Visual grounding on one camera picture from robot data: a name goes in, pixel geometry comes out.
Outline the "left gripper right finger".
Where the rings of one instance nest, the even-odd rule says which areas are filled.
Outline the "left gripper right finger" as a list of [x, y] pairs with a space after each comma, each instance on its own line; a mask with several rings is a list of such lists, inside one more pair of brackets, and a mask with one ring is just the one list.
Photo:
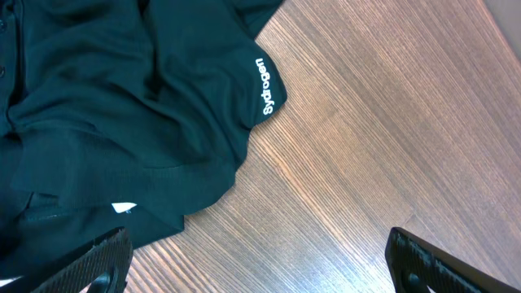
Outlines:
[[390, 230], [387, 266], [402, 293], [520, 293], [401, 227]]

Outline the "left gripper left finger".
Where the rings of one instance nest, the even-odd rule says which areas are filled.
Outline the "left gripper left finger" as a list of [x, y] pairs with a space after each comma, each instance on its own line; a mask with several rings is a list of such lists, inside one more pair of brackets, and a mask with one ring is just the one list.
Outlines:
[[1, 293], [123, 293], [133, 253], [126, 229], [118, 227], [7, 283]]

